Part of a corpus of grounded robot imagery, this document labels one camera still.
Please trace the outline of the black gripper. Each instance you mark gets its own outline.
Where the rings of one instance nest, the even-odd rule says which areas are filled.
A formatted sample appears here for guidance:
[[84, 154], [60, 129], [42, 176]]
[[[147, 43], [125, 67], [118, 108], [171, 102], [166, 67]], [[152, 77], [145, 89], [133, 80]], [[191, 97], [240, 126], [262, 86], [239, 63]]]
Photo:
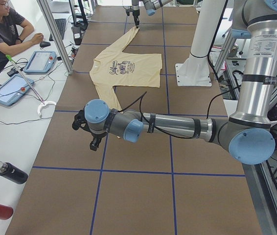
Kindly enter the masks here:
[[92, 141], [90, 142], [90, 150], [97, 150], [99, 145], [104, 137], [106, 137], [105, 133], [102, 134], [92, 134]]
[[139, 28], [139, 5], [132, 5], [131, 8], [135, 20], [135, 26], [136, 28]]

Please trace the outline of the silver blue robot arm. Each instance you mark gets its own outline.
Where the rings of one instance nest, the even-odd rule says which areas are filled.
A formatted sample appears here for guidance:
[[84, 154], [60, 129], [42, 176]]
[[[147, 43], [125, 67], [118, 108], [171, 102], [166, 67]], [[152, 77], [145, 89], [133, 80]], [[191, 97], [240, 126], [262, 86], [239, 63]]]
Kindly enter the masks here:
[[152, 16], [157, 9], [162, 8], [171, 2], [171, 0], [132, 0], [132, 5], [126, 9], [126, 14], [127, 16], [130, 16], [130, 13], [132, 13], [136, 28], [139, 28], [140, 2], [143, 2], [147, 15]]
[[229, 118], [205, 119], [186, 115], [209, 107], [218, 91], [210, 77], [209, 53], [227, 6], [225, 0], [203, 2], [187, 59], [175, 66], [173, 100], [167, 115], [121, 107], [115, 89], [160, 86], [161, 63], [154, 54], [125, 53], [138, 33], [134, 26], [93, 60], [90, 78], [98, 98], [82, 112], [81, 128], [92, 135], [97, 150], [107, 134], [136, 142], [143, 131], [164, 133], [180, 139], [203, 139], [214, 143], [248, 165], [262, 163], [275, 150], [267, 117], [277, 81], [277, 0], [236, 0], [232, 33], [250, 40], [236, 110]]

